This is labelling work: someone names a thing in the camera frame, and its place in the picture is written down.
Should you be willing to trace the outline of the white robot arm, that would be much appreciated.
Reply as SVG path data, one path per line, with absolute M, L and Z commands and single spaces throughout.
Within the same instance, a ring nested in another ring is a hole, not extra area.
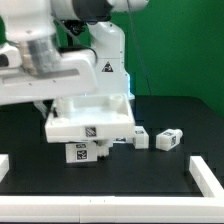
M 128 91 L 114 12 L 149 0 L 0 0 L 0 105 Z

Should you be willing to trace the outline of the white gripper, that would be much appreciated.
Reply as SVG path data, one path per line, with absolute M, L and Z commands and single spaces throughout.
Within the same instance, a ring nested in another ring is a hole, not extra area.
M 0 71 L 0 105 L 49 100 L 97 89 L 91 50 L 63 53 L 54 71 L 32 76 L 22 69 Z

